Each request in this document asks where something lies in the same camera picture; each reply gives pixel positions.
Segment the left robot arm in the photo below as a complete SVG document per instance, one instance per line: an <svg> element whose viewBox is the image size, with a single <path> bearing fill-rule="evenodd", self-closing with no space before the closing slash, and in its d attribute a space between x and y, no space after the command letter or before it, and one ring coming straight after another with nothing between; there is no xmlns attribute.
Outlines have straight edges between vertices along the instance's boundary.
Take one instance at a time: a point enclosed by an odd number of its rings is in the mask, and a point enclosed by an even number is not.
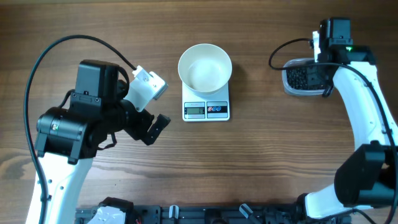
<svg viewBox="0 0 398 224"><path fill-rule="evenodd" d="M27 223L71 223L83 182L96 153L108 137L125 131L151 145L170 118L154 116L145 107L158 100L167 83L141 66L134 79L115 63L83 60L75 88L66 95L70 106L52 107L37 121L35 149L42 180L36 179Z"/></svg>

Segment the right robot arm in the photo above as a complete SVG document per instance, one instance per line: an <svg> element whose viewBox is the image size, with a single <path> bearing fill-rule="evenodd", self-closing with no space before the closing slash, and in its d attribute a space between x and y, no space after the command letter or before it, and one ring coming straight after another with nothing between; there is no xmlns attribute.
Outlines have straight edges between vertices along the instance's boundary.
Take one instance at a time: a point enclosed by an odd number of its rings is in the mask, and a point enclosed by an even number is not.
<svg viewBox="0 0 398 224"><path fill-rule="evenodd" d="M313 33L314 56L343 99L354 136L354 153L335 173L334 182L304 197L304 212L322 220L354 209L397 208L397 123L377 79L370 48L354 45L347 18L322 20Z"/></svg>

